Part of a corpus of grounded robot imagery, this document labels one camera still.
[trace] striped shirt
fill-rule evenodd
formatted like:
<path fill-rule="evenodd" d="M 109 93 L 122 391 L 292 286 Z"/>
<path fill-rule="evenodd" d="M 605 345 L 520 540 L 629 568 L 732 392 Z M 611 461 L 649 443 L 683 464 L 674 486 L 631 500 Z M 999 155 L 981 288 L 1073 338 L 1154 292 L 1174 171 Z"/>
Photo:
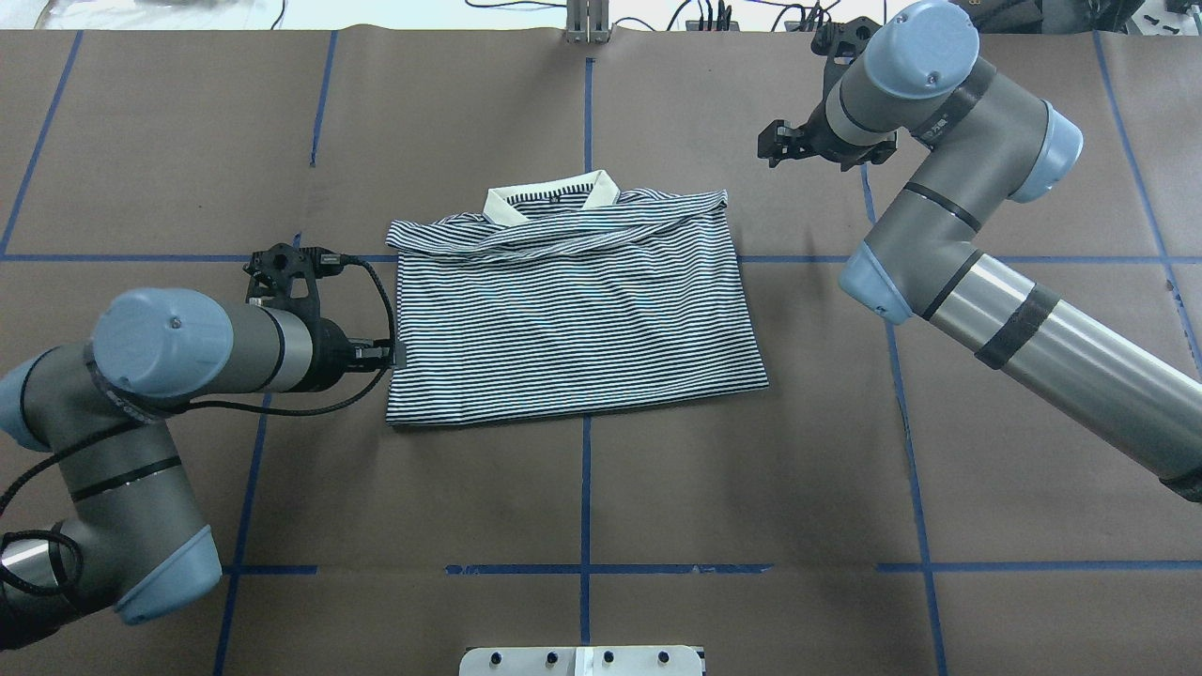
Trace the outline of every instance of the striped shirt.
<path fill-rule="evenodd" d="M 768 385 L 726 192 L 618 191 L 605 172 L 393 221 L 389 425 L 606 411 Z"/>

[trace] white bracket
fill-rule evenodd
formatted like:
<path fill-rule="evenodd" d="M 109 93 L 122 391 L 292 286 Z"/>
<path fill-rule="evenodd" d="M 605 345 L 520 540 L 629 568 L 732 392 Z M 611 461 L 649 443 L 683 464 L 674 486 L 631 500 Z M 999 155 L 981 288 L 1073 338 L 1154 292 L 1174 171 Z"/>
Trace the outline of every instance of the white bracket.
<path fill-rule="evenodd" d="M 472 648 L 459 676 L 706 676 L 704 656 L 689 646 Z"/>
<path fill-rule="evenodd" d="M 569 42 L 609 42 L 609 0 L 567 0 Z"/>

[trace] robot end effector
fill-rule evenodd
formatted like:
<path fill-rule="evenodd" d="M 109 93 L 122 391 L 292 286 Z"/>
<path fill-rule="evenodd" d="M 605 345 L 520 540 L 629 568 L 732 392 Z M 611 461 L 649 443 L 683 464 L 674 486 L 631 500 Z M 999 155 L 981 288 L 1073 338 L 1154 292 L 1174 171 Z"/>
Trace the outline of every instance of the robot end effector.
<path fill-rule="evenodd" d="M 972 244 L 1005 200 L 1036 200 L 1072 168 L 1081 131 L 981 59 L 968 14 L 946 0 L 874 29 L 862 18 L 817 35 L 822 102 L 801 128 L 775 120 L 758 138 L 769 166 L 880 164 L 899 128 L 930 149 L 839 285 L 892 324 L 922 316 L 1202 502 L 1202 385 Z"/>
<path fill-rule="evenodd" d="M 222 304 L 186 289 L 136 289 L 115 298 L 91 340 L 64 345 L 0 379 L 0 429 L 31 450 L 54 451 L 77 518 L 49 530 L 8 533 L 0 544 L 0 650 L 114 606 L 129 624 L 166 615 L 220 579 L 206 523 L 163 420 L 194 408 L 257 407 L 194 397 L 315 392 L 344 373 L 392 367 L 389 339 L 350 339 L 321 318 L 317 279 L 370 266 L 320 248 L 278 244 L 251 256 L 246 303 Z M 303 295 L 293 283 L 304 281 Z M 18 480 L 2 498 L 7 506 Z"/>

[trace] shirt neckline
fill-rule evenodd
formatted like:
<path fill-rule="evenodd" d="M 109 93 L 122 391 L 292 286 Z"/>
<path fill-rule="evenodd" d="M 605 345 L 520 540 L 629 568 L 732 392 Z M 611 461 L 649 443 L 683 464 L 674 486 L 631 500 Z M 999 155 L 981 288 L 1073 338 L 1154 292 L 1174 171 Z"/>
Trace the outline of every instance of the shirt neckline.
<path fill-rule="evenodd" d="M 506 188 L 492 188 L 484 200 L 483 215 L 496 225 L 513 226 L 530 223 L 530 218 L 519 212 L 511 202 L 513 197 L 535 198 L 540 195 L 563 194 L 572 188 L 588 186 L 589 196 L 584 201 L 582 209 L 594 209 L 617 203 L 618 185 L 609 178 L 605 170 L 597 170 L 581 176 L 560 178 L 547 183 L 528 183 L 525 185 L 510 185 Z"/>

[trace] blue plastic cover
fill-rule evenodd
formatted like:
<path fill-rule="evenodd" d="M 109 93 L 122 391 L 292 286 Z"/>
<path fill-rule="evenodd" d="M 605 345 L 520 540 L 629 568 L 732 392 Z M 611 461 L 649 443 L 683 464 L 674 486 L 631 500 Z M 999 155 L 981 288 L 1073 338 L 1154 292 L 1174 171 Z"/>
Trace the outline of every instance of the blue plastic cover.
<path fill-rule="evenodd" d="M 4 429 L 18 444 L 31 451 L 49 451 L 46 444 L 37 440 L 25 425 L 25 413 L 22 410 L 20 395 L 25 389 L 25 376 L 42 358 L 38 355 L 0 378 L 0 429 Z"/>
<path fill-rule="evenodd" d="M 1048 130 L 1043 135 L 1043 147 L 1031 173 L 1010 196 L 1016 202 L 1033 202 L 1052 190 L 1077 164 L 1081 149 L 1085 146 L 1085 137 L 1077 125 L 1058 113 L 1052 103 L 1043 101 L 1043 105 L 1048 107 Z"/>
<path fill-rule="evenodd" d="M 142 624 L 203 597 L 218 580 L 221 561 L 213 529 L 206 526 L 135 585 L 113 610 L 124 623 Z"/>
<path fill-rule="evenodd" d="M 178 397 L 221 372 L 233 350 L 233 325 L 200 291 L 133 289 L 113 301 L 91 339 L 96 366 L 113 385 L 145 397 Z"/>
<path fill-rule="evenodd" d="M 867 242 L 859 243 L 859 248 L 839 273 L 839 287 L 892 324 L 902 324 L 914 315 L 910 304 L 905 302 Z"/>
<path fill-rule="evenodd" d="M 899 99 L 932 99 L 956 89 L 972 70 L 981 36 L 964 10 L 922 0 L 902 10 L 864 49 L 864 70 Z"/>

